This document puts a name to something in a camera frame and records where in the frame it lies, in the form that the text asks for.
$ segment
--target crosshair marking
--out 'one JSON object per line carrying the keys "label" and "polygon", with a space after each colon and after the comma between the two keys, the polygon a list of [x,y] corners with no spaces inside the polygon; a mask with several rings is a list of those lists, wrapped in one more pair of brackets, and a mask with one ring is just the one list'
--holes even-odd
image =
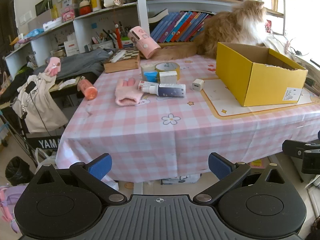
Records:
{"label": "crosshair marking", "polygon": [[164,200],[163,198],[157,198],[156,201],[157,201],[158,203],[162,203],[162,202],[165,201],[165,200]]}

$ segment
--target white handbag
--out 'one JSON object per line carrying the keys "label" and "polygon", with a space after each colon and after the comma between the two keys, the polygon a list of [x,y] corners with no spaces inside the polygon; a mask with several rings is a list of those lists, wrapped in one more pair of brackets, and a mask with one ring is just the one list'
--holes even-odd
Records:
{"label": "white handbag", "polygon": [[[43,155],[45,156],[45,159],[42,162],[39,162],[39,151],[41,151],[43,153]],[[48,156],[41,148],[36,148],[35,157],[36,157],[36,161],[38,163],[38,166],[36,168],[36,173],[41,168],[41,166],[44,164],[52,164],[55,169],[58,168],[56,165],[56,155]]]}

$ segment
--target tile floor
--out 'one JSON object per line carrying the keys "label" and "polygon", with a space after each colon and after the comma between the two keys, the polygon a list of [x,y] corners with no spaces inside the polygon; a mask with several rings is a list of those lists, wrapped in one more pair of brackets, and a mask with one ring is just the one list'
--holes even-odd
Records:
{"label": "tile floor", "polygon": [[[20,156],[23,160],[30,164],[31,171],[35,171],[33,162],[26,156],[24,151],[19,147],[13,137],[10,137],[8,140],[8,147],[0,152],[0,185],[6,185],[7,180],[5,178],[5,167],[11,158],[15,156]],[[302,229],[299,233],[299,236],[304,239],[309,233],[310,225],[315,219],[315,215],[312,210],[311,202],[309,195],[306,191],[305,183],[301,183],[298,173],[294,168],[291,159],[283,154],[277,154],[279,164],[284,170],[287,177],[292,181],[297,191],[299,192],[301,198],[304,200],[307,207],[307,218],[305,223],[302,226]],[[148,195],[166,195],[166,194],[189,194],[191,199],[193,196],[207,187],[211,186],[218,179],[212,173],[204,173],[199,181],[195,184],[179,184],[179,185],[161,185],[160,181],[154,181],[151,183],[144,183],[143,191],[144,194]],[[126,189],[124,187],[125,182],[119,182],[120,191],[125,194],[127,197],[132,194],[132,190]],[[9,224],[0,219],[0,239],[1,240],[17,240],[21,234],[14,233]]]}

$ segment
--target pink backpack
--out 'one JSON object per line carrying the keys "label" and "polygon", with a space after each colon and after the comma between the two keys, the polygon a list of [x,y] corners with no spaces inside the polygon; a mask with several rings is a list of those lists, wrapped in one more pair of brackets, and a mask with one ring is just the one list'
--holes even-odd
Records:
{"label": "pink backpack", "polygon": [[13,215],[14,207],[25,190],[27,185],[19,185],[14,187],[0,187],[0,210],[2,211],[2,219],[8,223],[13,231],[20,232],[17,222]]}

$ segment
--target pink checkered tablecloth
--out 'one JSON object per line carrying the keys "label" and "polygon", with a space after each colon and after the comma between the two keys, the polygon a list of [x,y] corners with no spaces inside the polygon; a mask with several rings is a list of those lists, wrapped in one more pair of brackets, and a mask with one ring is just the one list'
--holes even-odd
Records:
{"label": "pink checkered tablecloth", "polygon": [[194,56],[175,62],[186,97],[144,96],[138,106],[116,105],[114,93],[119,78],[140,79],[140,69],[103,73],[94,84],[97,98],[82,101],[62,135],[57,166],[109,153],[113,164],[106,180],[142,182],[208,172],[211,152],[250,162],[280,152],[286,139],[317,138],[320,105],[222,120],[191,90],[194,79],[216,76],[215,60]]}

